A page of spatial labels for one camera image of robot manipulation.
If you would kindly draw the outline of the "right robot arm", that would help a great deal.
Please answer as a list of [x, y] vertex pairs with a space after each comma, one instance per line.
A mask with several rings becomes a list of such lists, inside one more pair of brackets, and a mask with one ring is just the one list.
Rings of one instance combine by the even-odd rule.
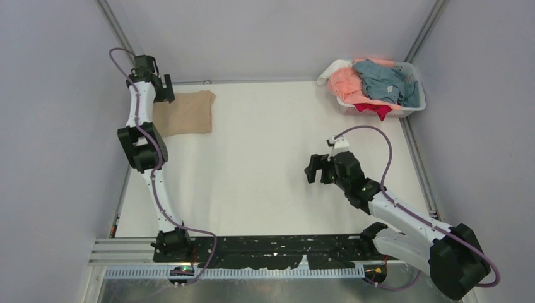
[[428, 275], [446, 297], [462, 299], [491, 272], [475, 233], [426, 217], [397, 199], [380, 183], [365, 177], [349, 152], [313, 154], [304, 169], [308, 183], [334, 184], [349, 204], [378, 218], [362, 234], [360, 251], [368, 259], [381, 254], [397, 258]]

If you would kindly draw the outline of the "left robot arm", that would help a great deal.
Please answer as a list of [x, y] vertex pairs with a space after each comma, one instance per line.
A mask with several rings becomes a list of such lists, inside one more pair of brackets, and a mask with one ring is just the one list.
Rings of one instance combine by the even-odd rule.
[[163, 173], [168, 151], [153, 122], [154, 104], [175, 100], [170, 75], [160, 74], [154, 57], [135, 56], [126, 85], [131, 94], [130, 113], [126, 126], [118, 129], [117, 135], [130, 166], [142, 175], [151, 194], [158, 224], [151, 243], [155, 250], [153, 260], [187, 261], [194, 246], [183, 221], [172, 209]]

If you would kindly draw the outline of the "beige t shirt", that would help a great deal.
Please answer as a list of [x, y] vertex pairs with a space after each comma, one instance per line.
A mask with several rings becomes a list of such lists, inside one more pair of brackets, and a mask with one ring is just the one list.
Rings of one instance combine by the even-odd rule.
[[173, 102], [153, 105], [153, 123], [163, 137], [211, 133], [215, 99], [216, 95], [209, 90], [177, 93]]

